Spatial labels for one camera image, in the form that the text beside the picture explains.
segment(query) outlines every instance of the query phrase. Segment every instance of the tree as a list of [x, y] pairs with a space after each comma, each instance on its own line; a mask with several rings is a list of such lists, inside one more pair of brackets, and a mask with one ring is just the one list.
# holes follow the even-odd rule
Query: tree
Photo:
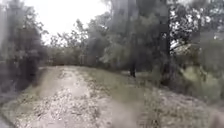
[[1, 56], [8, 66], [9, 77], [23, 89], [34, 79], [38, 63], [43, 57], [41, 34], [44, 33], [32, 7], [19, 0], [5, 6], [7, 34], [2, 43]]

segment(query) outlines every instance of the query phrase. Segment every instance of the grass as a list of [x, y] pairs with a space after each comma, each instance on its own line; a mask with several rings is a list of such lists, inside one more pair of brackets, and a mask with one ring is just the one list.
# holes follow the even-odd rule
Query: grass
[[143, 128], [206, 128], [209, 125], [207, 106], [194, 98], [157, 89], [138, 78], [100, 69], [80, 67], [79, 70], [84, 76], [90, 76], [86, 80], [95, 89], [126, 105], [138, 104], [138, 122]]

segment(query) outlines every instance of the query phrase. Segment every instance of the dirt path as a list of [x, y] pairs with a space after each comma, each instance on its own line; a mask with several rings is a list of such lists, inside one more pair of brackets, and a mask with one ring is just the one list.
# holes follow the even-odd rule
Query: dirt path
[[3, 107], [19, 128], [137, 128], [133, 111], [91, 89], [75, 68], [48, 68], [41, 81]]

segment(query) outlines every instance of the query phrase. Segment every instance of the sky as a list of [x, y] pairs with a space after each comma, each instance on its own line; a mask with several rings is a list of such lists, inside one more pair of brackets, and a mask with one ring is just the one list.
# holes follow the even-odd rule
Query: sky
[[37, 20], [52, 35], [69, 32], [77, 19], [84, 24], [107, 10], [101, 0], [24, 0], [33, 6]]

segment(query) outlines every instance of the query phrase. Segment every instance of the forest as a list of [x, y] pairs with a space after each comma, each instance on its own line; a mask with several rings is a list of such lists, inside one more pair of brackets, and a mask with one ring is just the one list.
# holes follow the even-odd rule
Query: forest
[[39, 67], [73, 65], [128, 71], [133, 79], [145, 72], [153, 77], [144, 79], [159, 88], [224, 98], [223, 0], [102, 2], [107, 12], [88, 25], [75, 21], [71, 32], [53, 35], [49, 43], [33, 7], [20, 0], [1, 5], [1, 92], [25, 89]]

